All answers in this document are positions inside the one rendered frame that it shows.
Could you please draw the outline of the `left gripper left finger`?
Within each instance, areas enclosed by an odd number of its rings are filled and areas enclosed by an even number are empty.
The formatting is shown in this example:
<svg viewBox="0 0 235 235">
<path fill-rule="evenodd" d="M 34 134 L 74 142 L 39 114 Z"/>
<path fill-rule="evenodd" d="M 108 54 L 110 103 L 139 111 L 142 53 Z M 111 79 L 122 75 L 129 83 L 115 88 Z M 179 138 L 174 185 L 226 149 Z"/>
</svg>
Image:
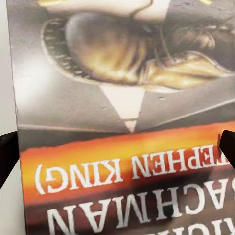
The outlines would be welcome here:
<svg viewBox="0 0 235 235">
<path fill-rule="evenodd" d="M 19 159 L 17 132 L 0 136 L 0 189 Z"/>
</svg>

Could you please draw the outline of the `hardback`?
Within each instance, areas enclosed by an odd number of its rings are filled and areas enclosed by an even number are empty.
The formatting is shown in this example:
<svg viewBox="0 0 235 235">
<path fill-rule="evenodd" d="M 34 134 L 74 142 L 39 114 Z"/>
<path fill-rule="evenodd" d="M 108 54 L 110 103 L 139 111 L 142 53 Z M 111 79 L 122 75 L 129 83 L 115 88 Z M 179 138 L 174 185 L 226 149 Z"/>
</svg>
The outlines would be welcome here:
<svg viewBox="0 0 235 235">
<path fill-rule="evenodd" d="M 235 0 L 6 0 L 26 235 L 235 235 Z"/>
</svg>

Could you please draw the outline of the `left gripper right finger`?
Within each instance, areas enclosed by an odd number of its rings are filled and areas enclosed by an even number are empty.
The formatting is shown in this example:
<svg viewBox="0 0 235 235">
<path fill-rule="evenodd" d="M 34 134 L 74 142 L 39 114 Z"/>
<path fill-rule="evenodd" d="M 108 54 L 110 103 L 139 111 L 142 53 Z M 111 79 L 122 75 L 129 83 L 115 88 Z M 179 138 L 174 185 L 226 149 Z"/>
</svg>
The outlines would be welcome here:
<svg viewBox="0 0 235 235">
<path fill-rule="evenodd" d="M 219 147 L 235 169 L 235 132 L 224 130 Z"/>
</svg>

